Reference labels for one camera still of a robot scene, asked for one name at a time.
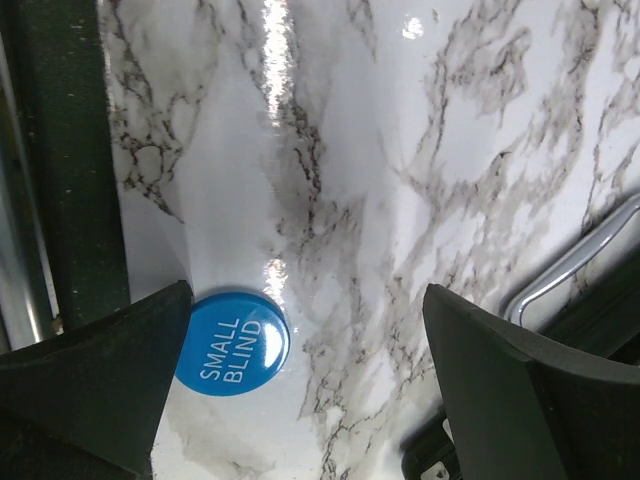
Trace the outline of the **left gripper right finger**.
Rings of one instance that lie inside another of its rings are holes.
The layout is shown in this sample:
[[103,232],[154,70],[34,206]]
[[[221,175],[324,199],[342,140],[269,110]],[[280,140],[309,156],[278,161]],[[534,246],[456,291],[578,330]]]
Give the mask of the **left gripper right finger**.
[[636,479],[639,369],[568,347],[441,285],[428,344],[466,479]]

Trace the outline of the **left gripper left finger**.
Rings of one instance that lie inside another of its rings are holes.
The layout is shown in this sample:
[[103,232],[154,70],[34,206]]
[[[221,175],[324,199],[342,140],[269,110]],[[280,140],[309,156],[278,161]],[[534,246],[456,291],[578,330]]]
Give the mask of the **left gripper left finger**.
[[1,357],[4,479],[149,479],[192,290],[178,281]]

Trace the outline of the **blue small blind button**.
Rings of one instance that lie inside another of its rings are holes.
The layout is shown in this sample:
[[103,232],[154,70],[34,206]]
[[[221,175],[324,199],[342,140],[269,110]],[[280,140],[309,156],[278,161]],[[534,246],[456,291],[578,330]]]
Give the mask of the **blue small blind button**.
[[247,291],[226,291],[197,301],[176,367],[177,379],[203,395],[231,397],[273,379],[291,346],[283,311]]

